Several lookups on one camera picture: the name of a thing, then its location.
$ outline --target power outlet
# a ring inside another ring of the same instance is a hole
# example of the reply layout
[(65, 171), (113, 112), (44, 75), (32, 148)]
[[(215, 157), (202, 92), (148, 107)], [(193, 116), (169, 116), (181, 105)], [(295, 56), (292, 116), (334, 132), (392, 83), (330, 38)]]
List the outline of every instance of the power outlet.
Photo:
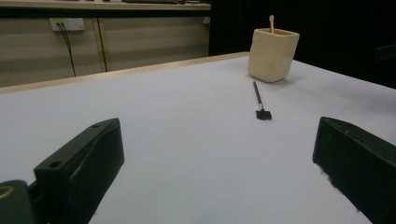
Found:
[(64, 26), (66, 31), (85, 30), (84, 20), (82, 18), (49, 18), (52, 31), (61, 31), (59, 25)]

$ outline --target ceramic cup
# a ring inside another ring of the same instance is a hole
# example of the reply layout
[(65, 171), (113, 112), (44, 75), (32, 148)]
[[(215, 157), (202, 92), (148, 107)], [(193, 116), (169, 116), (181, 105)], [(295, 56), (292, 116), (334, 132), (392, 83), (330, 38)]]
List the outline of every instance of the ceramic cup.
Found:
[(300, 35), (290, 31), (269, 28), (256, 29), (248, 58), (250, 76), (264, 82), (277, 82), (290, 70)]

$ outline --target wall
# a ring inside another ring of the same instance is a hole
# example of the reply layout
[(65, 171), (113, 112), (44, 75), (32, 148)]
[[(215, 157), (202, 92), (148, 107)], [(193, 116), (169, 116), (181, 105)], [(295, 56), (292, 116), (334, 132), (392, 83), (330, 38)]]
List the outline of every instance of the wall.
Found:
[[(84, 31), (68, 32), (76, 74), (205, 57), (203, 20), (84, 19)], [(0, 20), (0, 87), (73, 76), (64, 37), (48, 19)]]

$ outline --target beige cup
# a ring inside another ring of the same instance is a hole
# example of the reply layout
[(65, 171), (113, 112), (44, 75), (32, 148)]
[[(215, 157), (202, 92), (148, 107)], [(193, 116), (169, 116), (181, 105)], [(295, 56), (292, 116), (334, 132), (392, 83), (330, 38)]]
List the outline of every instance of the beige cup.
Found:
[(250, 76), (264, 82), (285, 78), (290, 70), (300, 35), (290, 31), (269, 28), (256, 29), (248, 58)]

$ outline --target cable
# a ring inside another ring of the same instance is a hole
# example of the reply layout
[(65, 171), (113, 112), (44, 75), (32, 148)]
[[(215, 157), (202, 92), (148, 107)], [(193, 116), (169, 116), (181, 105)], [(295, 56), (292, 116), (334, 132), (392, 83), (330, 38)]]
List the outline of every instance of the cable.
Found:
[(101, 48), (100, 51), (102, 51), (103, 62), (104, 62), (104, 65), (105, 65), (105, 71), (108, 72), (107, 62), (106, 62), (107, 60), (106, 60), (106, 54), (105, 54), (105, 46), (103, 45), (104, 40), (102, 38), (102, 29), (101, 29), (101, 25), (100, 25), (101, 22), (99, 20), (100, 20), (99, 18), (96, 18), (97, 29), (98, 29), (99, 38), (100, 38), (100, 48)]
[(72, 64), (73, 73), (74, 73), (74, 76), (76, 77), (76, 69), (75, 69), (74, 62), (73, 62), (72, 48), (70, 46), (70, 40), (69, 40), (69, 36), (66, 31), (66, 28), (64, 27), (63, 23), (56, 23), (56, 24), (58, 25), (59, 29), (61, 29), (62, 35), (64, 36), (64, 42), (66, 42), (66, 46), (69, 51), (70, 63)]

